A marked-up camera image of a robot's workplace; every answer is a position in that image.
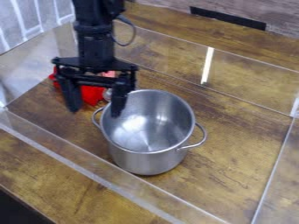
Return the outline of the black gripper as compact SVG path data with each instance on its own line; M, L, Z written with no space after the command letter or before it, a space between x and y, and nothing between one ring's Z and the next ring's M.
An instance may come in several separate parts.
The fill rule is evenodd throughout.
M82 105L80 85L112 88L110 115L118 117L126 105L126 96L136 88L137 66L114 56L113 25L73 25L77 33L78 55L53 58L54 78L60 84L62 98L69 112L77 112Z

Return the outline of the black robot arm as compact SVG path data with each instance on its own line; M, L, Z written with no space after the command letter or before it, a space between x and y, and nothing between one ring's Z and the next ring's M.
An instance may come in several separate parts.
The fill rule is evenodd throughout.
M114 57L113 20L132 26L121 15L125 0L72 0L74 8L73 30L77 33L78 56L53 58L54 78L60 84L66 108L76 112L82 104L81 86L112 89L110 115L118 117L128 93L136 89L137 65Z

